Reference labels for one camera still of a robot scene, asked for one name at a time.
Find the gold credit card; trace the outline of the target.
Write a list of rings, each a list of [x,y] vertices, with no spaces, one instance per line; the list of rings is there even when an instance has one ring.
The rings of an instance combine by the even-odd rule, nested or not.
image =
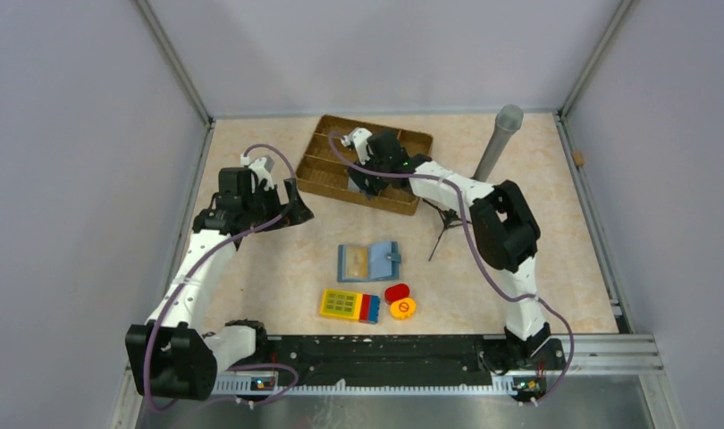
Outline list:
[[[363,280],[368,276],[368,248],[350,246],[345,248],[344,275],[348,279]]]

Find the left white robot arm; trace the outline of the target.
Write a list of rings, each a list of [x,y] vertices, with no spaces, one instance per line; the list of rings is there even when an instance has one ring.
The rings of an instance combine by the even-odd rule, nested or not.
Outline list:
[[[230,167],[218,174],[218,190],[194,217],[189,246],[162,301],[143,324],[133,324],[124,342],[138,394],[171,400],[206,400],[216,377],[241,362],[248,369],[270,355],[260,322],[227,323],[214,333],[202,326],[224,268],[248,235],[313,219],[294,176],[284,180],[280,200],[262,167]]]

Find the blue leather card holder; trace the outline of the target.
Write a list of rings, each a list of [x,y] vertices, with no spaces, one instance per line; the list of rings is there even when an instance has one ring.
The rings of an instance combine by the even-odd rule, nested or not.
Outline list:
[[[368,276],[363,280],[348,279],[344,275],[345,248],[361,246],[368,248]],[[338,247],[338,282],[382,282],[400,278],[402,256],[399,243],[395,240],[379,241],[369,245],[341,244]]]

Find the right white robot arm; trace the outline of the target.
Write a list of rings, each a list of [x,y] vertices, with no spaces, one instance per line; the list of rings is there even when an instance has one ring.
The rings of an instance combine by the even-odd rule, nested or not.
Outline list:
[[[551,338],[535,279],[541,232],[519,186],[477,181],[430,156],[412,156],[391,130],[373,133],[357,127],[340,141],[357,154],[348,174],[366,196],[393,187],[457,212],[479,269],[496,272],[488,282],[508,303],[504,330],[509,361],[519,368],[539,361]]]

